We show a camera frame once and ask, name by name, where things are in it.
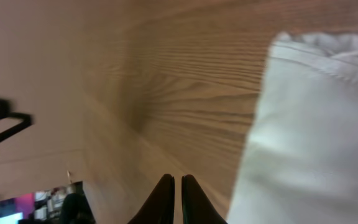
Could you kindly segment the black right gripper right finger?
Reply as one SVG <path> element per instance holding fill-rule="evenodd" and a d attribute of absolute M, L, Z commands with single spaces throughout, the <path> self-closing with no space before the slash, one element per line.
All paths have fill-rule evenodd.
<path fill-rule="evenodd" d="M 227 224 L 193 175 L 181 178 L 181 202 L 184 224 Z"/>

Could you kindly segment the beige cotton shorts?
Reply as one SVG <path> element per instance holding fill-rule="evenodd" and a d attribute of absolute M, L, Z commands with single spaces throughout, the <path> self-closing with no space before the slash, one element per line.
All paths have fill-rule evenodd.
<path fill-rule="evenodd" d="M 358 34 L 270 44 L 229 223 L 358 223 Z"/>

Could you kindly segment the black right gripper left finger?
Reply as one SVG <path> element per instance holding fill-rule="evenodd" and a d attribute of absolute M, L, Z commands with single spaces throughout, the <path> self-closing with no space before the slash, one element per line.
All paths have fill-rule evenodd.
<path fill-rule="evenodd" d="M 173 224 L 174 210 L 175 179 L 164 174 L 128 224 Z"/>

